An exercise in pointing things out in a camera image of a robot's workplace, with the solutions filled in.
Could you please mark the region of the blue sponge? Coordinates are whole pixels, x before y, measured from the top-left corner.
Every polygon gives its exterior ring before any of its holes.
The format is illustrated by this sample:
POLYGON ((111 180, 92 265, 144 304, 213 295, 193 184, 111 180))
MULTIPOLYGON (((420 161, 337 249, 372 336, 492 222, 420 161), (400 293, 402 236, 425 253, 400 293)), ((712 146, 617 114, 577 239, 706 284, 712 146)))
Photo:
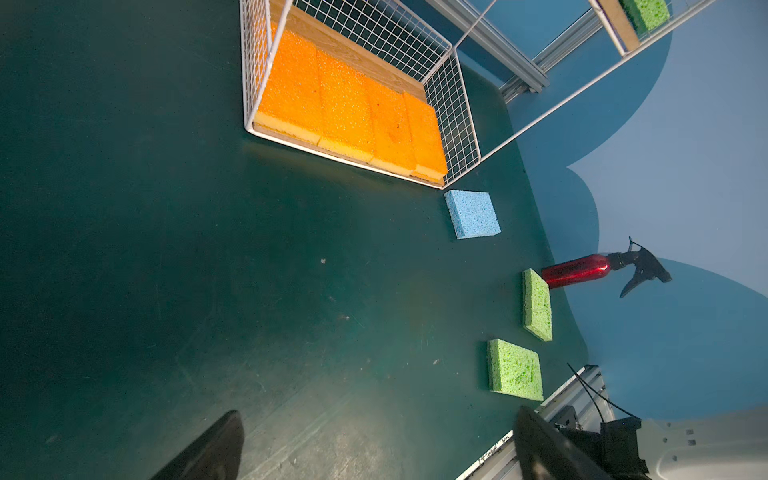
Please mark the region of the blue sponge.
POLYGON ((450 190, 444 198, 459 240, 491 237, 501 232, 489 193, 450 190))

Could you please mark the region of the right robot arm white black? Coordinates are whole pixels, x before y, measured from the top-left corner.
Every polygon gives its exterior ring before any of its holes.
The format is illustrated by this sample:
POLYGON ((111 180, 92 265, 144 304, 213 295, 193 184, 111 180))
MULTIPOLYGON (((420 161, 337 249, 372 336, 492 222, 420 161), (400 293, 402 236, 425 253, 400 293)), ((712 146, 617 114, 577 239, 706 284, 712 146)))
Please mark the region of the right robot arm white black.
POLYGON ((627 417, 561 434, 613 479, 765 479, 767 407, 688 421, 627 417))

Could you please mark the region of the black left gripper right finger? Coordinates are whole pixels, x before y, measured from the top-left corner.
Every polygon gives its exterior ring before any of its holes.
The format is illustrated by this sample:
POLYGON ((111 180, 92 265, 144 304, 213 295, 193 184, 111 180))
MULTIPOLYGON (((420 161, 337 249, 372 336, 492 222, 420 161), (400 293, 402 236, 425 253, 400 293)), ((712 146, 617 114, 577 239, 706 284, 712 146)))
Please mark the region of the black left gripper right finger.
POLYGON ((517 412, 513 439, 524 479, 610 479, 597 463, 532 408, 517 412))

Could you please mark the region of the orange sponge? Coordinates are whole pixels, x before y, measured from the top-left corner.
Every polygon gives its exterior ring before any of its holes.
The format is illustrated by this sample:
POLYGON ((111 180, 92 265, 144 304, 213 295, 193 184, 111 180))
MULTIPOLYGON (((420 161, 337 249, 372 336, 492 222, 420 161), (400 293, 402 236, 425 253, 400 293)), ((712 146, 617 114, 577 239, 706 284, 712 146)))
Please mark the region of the orange sponge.
POLYGON ((364 79, 364 86, 374 132, 370 164, 397 175, 410 176, 416 160, 403 95, 370 78, 364 79))
POLYGON ((317 52, 323 133, 318 146, 369 163, 374 151, 365 77, 323 51, 317 52))
POLYGON ((448 170, 435 110, 409 93, 403 98, 416 162, 413 175, 443 184, 448 170))
POLYGON ((281 36, 254 123, 312 145, 323 135, 318 52, 288 29, 281 36))

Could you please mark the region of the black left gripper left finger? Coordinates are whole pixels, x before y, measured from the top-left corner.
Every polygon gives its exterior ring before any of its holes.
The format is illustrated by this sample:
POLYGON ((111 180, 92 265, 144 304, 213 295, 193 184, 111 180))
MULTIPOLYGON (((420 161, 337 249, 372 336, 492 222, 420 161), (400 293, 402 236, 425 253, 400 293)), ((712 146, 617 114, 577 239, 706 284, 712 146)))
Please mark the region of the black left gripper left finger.
POLYGON ((244 439, 241 414, 230 410, 151 479, 235 480, 239 475, 244 439))

